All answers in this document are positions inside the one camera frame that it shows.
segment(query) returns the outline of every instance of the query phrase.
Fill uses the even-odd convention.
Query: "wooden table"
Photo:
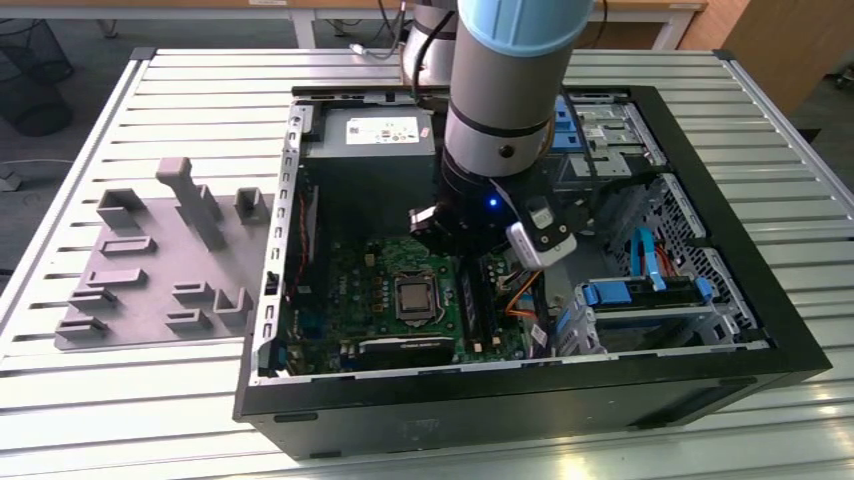
[[[609,23],[662,24],[651,48],[674,50],[694,13],[705,9],[706,3],[708,0],[610,0]],[[391,16],[399,4],[399,0],[385,1]],[[377,0],[0,0],[0,18],[102,20],[106,36],[115,34],[115,22],[104,19],[282,18],[294,21],[299,48],[317,48],[315,20],[379,19],[377,6]],[[590,21],[599,22],[602,18],[602,0],[598,0]]]

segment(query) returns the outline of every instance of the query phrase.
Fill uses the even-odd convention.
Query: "slotted aluminum surface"
[[[215,195],[251,185],[272,193],[291,87],[394,84],[398,74],[397,59],[378,64],[335,50],[160,50],[154,60],[131,62],[0,301],[0,476],[850,478],[850,194],[836,189],[838,180],[738,65],[708,53],[579,51],[567,82],[659,88],[836,366],[808,383],[679,429],[298,465],[231,420],[240,338],[55,350],[104,189],[170,195],[154,180],[158,158],[187,156]]]

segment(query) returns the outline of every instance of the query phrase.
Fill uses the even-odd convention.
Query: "green circuit board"
[[[489,258],[490,275],[507,274],[503,257]],[[435,318],[427,323],[398,318],[395,280],[423,279],[433,285]],[[454,339],[454,363],[518,359],[525,351],[518,328],[502,329],[498,340],[478,345],[466,339],[458,302],[454,262],[431,255],[409,237],[333,245],[329,302],[323,312],[301,312],[303,374],[349,371],[347,350],[369,339],[402,336]]]

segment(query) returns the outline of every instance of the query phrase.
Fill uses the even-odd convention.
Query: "cpu socket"
[[[421,327],[437,318],[435,277],[433,275],[395,278],[398,320]]]

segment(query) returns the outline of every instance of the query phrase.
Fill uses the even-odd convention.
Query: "black trash bin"
[[[42,137],[71,123],[71,107],[54,85],[36,82],[0,51],[0,117],[22,135]]]
[[[39,83],[54,84],[75,72],[46,20],[0,19],[0,51]]]

